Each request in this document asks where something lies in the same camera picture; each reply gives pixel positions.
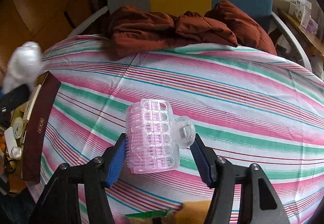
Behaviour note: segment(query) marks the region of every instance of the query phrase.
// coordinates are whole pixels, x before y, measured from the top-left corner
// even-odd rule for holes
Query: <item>wooden shelf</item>
[[[292,15],[278,8],[278,16],[284,23],[289,23],[307,43],[306,54],[317,55],[324,61],[324,43],[322,43],[313,33],[300,25],[300,22]]]

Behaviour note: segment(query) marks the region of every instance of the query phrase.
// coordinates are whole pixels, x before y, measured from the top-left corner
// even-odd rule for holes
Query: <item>bed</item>
[[[306,223],[324,196],[324,83],[305,68],[249,47],[197,44],[110,61],[104,39],[71,36],[44,55],[44,71],[62,85],[46,128],[41,182],[28,183],[35,201],[55,169],[88,162],[125,132],[127,107],[163,98],[175,117],[189,116],[206,146],[233,164],[261,165],[293,224]],[[107,190],[117,224],[125,214],[180,210],[210,200],[189,149],[177,170],[131,174],[124,165]],[[236,223],[240,186],[230,223]],[[79,185],[80,212],[88,223]]]

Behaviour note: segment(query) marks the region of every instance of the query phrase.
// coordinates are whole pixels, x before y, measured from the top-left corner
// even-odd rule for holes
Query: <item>white box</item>
[[[289,14],[290,15],[295,15],[295,9],[296,9],[296,4],[294,4],[293,2],[290,2],[290,5],[289,5]]]
[[[307,0],[297,0],[295,7],[295,16],[300,25],[307,28],[308,21],[310,19],[310,12],[312,10],[312,4]]]

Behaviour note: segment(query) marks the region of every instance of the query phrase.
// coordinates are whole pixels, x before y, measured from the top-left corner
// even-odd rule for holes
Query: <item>red-brown cloth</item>
[[[111,41],[109,51],[115,59],[198,43],[240,44],[276,55],[262,27],[228,1],[216,4],[205,17],[190,11],[176,17],[124,6],[109,17],[104,35]]]

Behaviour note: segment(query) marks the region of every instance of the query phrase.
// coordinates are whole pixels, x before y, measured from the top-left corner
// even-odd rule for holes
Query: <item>wooden cabinet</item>
[[[4,79],[4,74],[2,72],[0,72],[0,84],[2,84]]]
[[[92,13],[89,0],[2,0],[0,67],[6,69],[16,47],[33,40],[45,51]]]

